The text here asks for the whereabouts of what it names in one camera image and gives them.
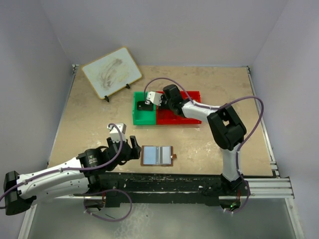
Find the brown leather card holder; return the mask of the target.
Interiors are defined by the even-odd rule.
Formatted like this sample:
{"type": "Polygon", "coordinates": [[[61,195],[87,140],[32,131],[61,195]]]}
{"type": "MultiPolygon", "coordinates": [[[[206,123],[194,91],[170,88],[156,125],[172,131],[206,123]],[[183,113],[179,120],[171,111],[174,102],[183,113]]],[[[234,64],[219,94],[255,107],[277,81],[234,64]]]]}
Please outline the brown leather card holder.
{"type": "Polygon", "coordinates": [[[173,161],[177,159],[177,155],[173,152],[171,147],[171,164],[159,164],[159,151],[162,146],[143,145],[141,151],[141,166],[173,166],[173,161]]]}

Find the green plastic bin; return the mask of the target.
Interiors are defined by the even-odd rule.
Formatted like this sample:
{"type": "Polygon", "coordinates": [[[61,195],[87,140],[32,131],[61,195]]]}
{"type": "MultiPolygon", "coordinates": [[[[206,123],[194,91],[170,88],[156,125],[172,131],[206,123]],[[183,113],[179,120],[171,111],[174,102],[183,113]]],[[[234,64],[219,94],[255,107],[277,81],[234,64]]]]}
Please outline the green plastic bin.
{"type": "Polygon", "coordinates": [[[138,102],[144,103],[143,92],[134,92],[133,94],[133,106],[132,106],[132,118],[133,125],[155,125],[156,124],[156,106],[147,105],[150,110],[141,110],[138,102]]]}

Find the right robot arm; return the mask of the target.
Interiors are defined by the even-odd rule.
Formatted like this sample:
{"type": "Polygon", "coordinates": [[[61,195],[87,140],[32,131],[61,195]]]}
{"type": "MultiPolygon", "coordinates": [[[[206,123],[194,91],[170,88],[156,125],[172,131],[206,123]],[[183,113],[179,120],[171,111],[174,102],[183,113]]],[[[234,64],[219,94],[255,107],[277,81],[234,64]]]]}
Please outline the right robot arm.
{"type": "Polygon", "coordinates": [[[163,88],[162,100],[161,105],[175,115],[208,123],[213,139],[223,154],[222,191],[233,195],[241,186],[246,188],[240,169],[239,149],[247,130],[233,107],[213,107],[184,99],[174,84],[163,88]]]}

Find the white stripe card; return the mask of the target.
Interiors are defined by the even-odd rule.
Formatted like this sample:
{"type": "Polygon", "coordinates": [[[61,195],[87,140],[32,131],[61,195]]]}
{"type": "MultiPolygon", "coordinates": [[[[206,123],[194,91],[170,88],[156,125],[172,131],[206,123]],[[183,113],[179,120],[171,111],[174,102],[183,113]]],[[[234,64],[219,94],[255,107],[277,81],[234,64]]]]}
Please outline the white stripe card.
{"type": "Polygon", "coordinates": [[[159,164],[167,165],[171,164],[171,147],[162,146],[159,148],[159,164]]]}

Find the red plastic bin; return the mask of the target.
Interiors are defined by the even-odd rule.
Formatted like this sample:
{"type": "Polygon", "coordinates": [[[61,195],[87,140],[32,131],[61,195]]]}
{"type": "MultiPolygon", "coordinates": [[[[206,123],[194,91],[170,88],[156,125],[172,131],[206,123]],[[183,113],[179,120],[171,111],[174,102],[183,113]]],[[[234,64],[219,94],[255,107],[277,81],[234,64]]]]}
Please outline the red plastic bin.
{"type": "Polygon", "coordinates": [[[181,114],[176,117],[177,124],[201,124],[201,120],[196,119],[192,113],[189,113],[189,107],[193,106],[190,100],[194,103],[201,103],[201,95],[199,91],[180,91],[181,96],[186,103],[186,109],[181,110],[181,114]]]}
{"type": "Polygon", "coordinates": [[[175,115],[169,109],[161,106],[156,107],[156,125],[179,125],[184,124],[182,117],[175,115]]]}

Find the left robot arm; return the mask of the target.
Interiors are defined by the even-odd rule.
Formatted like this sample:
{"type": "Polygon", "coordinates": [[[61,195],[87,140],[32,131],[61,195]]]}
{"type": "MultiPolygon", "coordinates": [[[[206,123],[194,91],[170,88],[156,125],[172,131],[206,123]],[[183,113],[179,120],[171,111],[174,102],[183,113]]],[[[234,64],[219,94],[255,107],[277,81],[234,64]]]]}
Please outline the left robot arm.
{"type": "Polygon", "coordinates": [[[98,195],[103,184],[94,177],[129,160],[139,159],[142,150],[134,136],[119,142],[107,138],[107,143],[107,146],[87,149],[65,163],[39,172],[8,172],[4,178],[4,193],[0,197],[4,201],[1,209],[7,216],[12,216],[49,197],[86,192],[98,195]]]}

